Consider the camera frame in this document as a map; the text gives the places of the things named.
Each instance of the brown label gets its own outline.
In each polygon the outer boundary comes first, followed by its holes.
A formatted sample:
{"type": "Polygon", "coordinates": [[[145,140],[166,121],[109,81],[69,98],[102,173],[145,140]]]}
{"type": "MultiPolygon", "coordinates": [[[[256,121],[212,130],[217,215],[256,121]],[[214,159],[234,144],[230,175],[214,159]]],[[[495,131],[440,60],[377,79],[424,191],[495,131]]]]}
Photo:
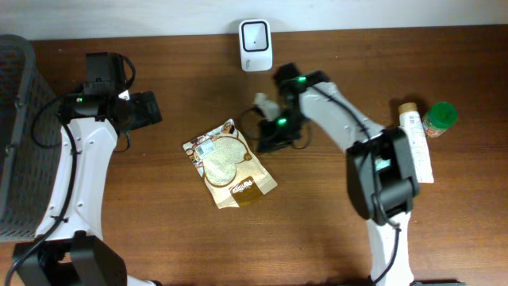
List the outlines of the brown label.
{"type": "Polygon", "coordinates": [[[238,203],[239,207],[246,206],[263,197],[263,192],[257,187],[256,182],[251,176],[230,187],[229,193],[238,203]]]}

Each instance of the bottle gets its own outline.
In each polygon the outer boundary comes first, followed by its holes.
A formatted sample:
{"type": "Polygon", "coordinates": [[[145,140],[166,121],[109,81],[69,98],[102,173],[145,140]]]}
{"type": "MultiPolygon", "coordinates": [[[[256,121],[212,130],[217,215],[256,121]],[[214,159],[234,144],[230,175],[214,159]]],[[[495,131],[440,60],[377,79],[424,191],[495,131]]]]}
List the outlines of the bottle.
{"type": "Polygon", "coordinates": [[[420,114],[416,103],[404,103],[398,107],[401,128],[406,131],[413,157],[414,171],[418,183],[434,183],[432,166],[430,164],[429,146],[421,124],[420,114]]]}
{"type": "Polygon", "coordinates": [[[448,102],[438,102],[423,117],[423,130],[427,137],[438,137],[457,121],[458,113],[448,102]]]}

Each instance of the wooden surface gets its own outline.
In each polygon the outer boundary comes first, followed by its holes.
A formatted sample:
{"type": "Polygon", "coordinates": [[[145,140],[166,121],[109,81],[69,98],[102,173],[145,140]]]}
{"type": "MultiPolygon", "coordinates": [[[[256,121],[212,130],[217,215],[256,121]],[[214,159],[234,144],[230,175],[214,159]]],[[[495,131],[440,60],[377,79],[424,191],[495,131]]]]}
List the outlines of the wooden surface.
{"type": "MultiPolygon", "coordinates": [[[[410,263],[418,280],[508,280],[508,26],[272,35],[274,67],[325,71],[374,121],[397,106],[448,101],[459,120],[429,140],[435,184],[415,199],[410,263]]],[[[345,190],[344,155],[314,126],[313,144],[259,156],[279,186],[242,209],[218,210],[182,143],[237,118],[274,72],[245,73],[237,35],[33,43],[38,67],[64,92],[85,78],[85,53],[127,55],[132,92],[152,90],[164,120],[114,154],[102,205],[105,242],[129,273],[178,285],[285,285],[365,278],[364,221],[345,190]]],[[[0,249],[0,277],[12,244],[0,249]]]]}

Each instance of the green light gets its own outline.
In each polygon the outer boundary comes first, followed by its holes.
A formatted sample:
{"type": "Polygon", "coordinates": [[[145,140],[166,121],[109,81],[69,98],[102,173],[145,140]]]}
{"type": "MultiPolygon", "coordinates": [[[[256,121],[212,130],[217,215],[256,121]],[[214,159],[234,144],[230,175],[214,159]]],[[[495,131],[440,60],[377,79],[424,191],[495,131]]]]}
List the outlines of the green light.
{"type": "Polygon", "coordinates": [[[280,126],[283,126],[284,124],[286,124],[287,122],[287,119],[285,118],[280,118],[278,121],[277,121],[277,124],[279,124],[280,126]]]}

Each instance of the jar with green lid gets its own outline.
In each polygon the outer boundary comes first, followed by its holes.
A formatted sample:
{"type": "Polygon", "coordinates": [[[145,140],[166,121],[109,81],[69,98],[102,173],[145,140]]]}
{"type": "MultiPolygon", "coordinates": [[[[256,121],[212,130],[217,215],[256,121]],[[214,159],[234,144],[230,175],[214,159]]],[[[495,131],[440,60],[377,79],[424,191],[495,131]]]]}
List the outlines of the jar with green lid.
{"type": "Polygon", "coordinates": [[[423,130],[427,137],[438,137],[457,121],[458,113],[448,102],[436,103],[423,117],[423,130]]]}

